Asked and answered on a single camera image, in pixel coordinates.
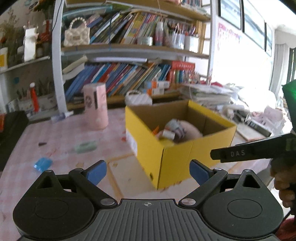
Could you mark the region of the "person right hand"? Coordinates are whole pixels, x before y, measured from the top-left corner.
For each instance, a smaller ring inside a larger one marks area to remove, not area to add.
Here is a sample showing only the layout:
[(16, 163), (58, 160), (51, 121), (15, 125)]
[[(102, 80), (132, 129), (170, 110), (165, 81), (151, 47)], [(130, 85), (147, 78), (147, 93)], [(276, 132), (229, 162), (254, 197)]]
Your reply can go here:
[(274, 188), (285, 208), (295, 208), (295, 164), (288, 164), (283, 158), (271, 160), (270, 175), (274, 178)]

